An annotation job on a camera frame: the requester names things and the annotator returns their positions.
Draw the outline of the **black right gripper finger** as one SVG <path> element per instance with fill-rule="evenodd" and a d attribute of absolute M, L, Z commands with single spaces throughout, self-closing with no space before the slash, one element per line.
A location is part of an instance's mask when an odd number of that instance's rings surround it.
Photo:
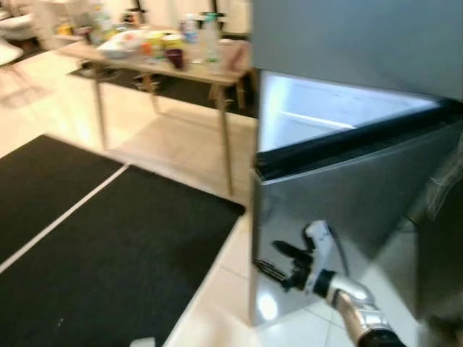
<path fill-rule="evenodd" d="M 294 261 L 302 262 L 302 263 L 311 263 L 312 262 L 312 254 L 311 251 L 302 250 L 300 248 L 295 247 L 294 245 L 289 244 L 286 241 L 274 241 L 273 247 L 278 251 L 281 252 L 285 257 L 292 258 Z"/>
<path fill-rule="evenodd" d="M 292 286 L 292 276 L 287 275 L 284 271 L 275 267 L 274 264 L 263 259 L 255 259 L 252 264 L 269 280 L 277 282 L 280 286 Z"/>

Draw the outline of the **large white bowl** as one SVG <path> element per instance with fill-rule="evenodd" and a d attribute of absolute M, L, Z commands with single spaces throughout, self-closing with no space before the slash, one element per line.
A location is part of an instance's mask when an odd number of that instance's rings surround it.
<path fill-rule="evenodd" d="M 131 59 L 140 52 L 143 42 L 145 42 L 145 33 L 142 30 L 127 30 L 117 33 L 112 39 L 97 46 L 95 50 L 105 59 Z"/>

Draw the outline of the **white cap water bottle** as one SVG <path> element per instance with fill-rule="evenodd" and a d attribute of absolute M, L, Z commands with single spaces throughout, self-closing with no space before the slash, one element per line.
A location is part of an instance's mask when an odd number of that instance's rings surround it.
<path fill-rule="evenodd" d="M 189 57 L 191 63 L 201 63 L 199 42 L 199 21 L 195 14 L 185 14 L 182 23 L 182 36 L 184 40 L 184 53 Z"/>

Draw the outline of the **clear pink cup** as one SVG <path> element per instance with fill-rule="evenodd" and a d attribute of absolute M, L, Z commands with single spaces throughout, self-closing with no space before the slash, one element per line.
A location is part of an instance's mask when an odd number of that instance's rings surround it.
<path fill-rule="evenodd" d="M 221 40 L 223 72 L 247 72 L 251 69 L 252 49 L 248 40 Z"/>

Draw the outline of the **stainless steel fridge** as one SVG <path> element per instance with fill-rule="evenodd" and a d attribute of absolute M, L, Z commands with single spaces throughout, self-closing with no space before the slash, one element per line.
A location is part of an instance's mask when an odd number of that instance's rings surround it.
<path fill-rule="evenodd" d="M 259 69 L 257 151 L 314 136 L 326 130 L 353 129 L 383 112 L 459 101 L 403 90 L 370 88 L 315 80 Z"/>

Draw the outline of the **purple mug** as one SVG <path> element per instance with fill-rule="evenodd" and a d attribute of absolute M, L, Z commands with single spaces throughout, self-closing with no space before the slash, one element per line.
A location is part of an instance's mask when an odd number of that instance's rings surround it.
<path fill-rule="evenodd" d="M 183 49 L 181 48 L 169 48 L 164 51 L 164 56 L 168 59 L 169 63 L 173 66 L 173 69 L 181 72 L 185 69 L 185 60 L 183 55 Z"/>

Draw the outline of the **steel freezer door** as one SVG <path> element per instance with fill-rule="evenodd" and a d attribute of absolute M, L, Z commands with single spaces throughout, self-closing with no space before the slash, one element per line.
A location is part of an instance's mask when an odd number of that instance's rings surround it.
<path fill-rule="evenodd" d="M 252 0 L 252 62 L 461 100 L 462 15 L 462 0 Z"/>

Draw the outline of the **teal cap water bottle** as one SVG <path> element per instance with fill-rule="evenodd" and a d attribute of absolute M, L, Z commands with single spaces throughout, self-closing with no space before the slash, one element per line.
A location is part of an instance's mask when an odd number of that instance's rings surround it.
<path fill-rule="evenodd" d="M 218 15 L 215 12 L 205 14 L 201 41 L 203 63 L 211 74 L 221 73 L 221 44 L 219 44 Z"/>

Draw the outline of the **light wooden table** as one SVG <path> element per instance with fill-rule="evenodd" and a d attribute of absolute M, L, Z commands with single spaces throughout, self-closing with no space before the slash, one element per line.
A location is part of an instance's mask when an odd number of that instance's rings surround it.
<path fill-rule="evenodd" d="M 93 72 L 93 96 L 95 96 L 95 119 L 97 121 L 97 133 L 101 148 L 107 151 L 109 145 L 109 133 L 107 133 L 106 107 L 103 105 L 101 92 L 102 81 L 98 76 L 99 70 L 103 67 L 119 67 L 139 72 L 146 83 L 150 99 L 154 109 L 158 109 L 158 96 L 151 83 L 151 75 L 161 74 L 180 80 L 192 80 L 193 82 L 204 82 L 211 86 L 213 102 L 217 110 L 219 148 L 223 160 L 223 173 L 226 182 L 226 191 L 229 196 L 234 196 L 234 159 L 232 158 L 231 138 L 229 138 L 229 112 L 225 89 L 228 86 L 238 86 L 244 76 L 251 76 L 252 80 L 257 79 L 257 72 L 252 67 L 252 47 L 248 42 L 235 40 L 228 44 L 219 46 L 219 56 L 228 59 L 228 62 L 219 64 L 219 70 L 212 72 L 209 67 L 203 64 L 192 64 L 183 69 L 175 69 L 169 62 L 146 63 L 137 54 L 123 57 L 123 59 L 112 59 L 103 53 L 99 48 L 90 46 L 88 43 L 70 43 L 57 50 L 63 56 L 73 59 L 86 60 Z"/>

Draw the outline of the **white cabinet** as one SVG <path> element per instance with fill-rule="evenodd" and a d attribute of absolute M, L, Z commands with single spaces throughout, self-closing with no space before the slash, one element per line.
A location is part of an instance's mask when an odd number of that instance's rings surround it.
<path fill-rule="evenodd" d="M 82 29 L 93 24 L 90 0 L 33 0 L 33 29 L 50 51 L 70 43 L 89 43 Z"/>

